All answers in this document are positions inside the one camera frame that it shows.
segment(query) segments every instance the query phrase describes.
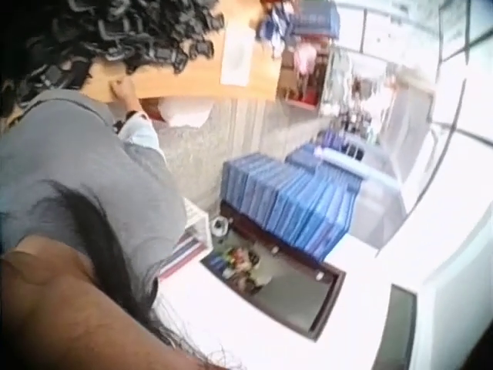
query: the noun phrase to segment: white paper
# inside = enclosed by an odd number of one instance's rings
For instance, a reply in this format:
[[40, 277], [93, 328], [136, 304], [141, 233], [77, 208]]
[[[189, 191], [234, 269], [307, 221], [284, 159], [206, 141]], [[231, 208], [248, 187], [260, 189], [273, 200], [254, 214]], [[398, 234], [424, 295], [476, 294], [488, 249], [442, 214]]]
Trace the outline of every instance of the white paper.
[[246, 26], [228, 25], [224, 36], [221, 83], [245, 87], [250, 81], [255, 31]]

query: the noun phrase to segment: person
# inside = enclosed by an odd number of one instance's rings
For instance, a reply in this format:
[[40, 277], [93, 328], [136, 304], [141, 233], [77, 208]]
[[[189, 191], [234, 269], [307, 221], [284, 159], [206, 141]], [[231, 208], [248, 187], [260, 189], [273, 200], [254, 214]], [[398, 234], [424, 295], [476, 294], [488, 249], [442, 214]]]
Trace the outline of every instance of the person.
[[37, 96], [0, 138], [2, 368], [217, 368], [157, 317], [186, 212], [130, 77], [126, 109]]

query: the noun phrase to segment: gray shirt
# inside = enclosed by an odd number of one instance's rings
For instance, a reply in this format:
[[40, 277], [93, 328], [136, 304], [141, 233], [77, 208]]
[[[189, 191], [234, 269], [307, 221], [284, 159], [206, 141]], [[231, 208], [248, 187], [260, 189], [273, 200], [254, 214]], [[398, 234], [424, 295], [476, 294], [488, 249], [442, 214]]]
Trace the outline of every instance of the gray shirt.
[[84, 253], [65, 211], [42, 207], [54, 180], [97, 197], [140, 278], [165, 260], [186, 222], [165, 160], [157, 151], [122, 142], [106, 105], [73, 91], [44, 92], [0, 137], [2, 252], [28, 235], [61, 241]]

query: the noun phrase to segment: long black hair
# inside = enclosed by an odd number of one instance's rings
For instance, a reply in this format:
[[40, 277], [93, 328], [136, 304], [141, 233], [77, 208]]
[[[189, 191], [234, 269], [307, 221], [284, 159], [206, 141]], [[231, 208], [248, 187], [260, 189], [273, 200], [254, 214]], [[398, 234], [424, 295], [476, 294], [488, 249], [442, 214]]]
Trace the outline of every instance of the long black hair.
[[[50, 184], [56, 190], [56, 195], [41, 200], [37, 205], [60, 207], [73, 219], [74, 231], [81, 238], [92, 262], [98, 288], [162, 343], [197, 358], [203, 363], [204, 369], [217, 368], [209, 363], [205, 355], [159, 319], [153, 309], [158, 289], [157, 279], [152, 280], [151, 287], [138, 281], [100, 202], [91, 201], [83, 193], [60, 183]], [[11, 352], [8, 343], [1, 343], [0, 347], [2, 352]], [[6, 361], [9, 356], [12, 353], [2, 354], [2, 360]]]

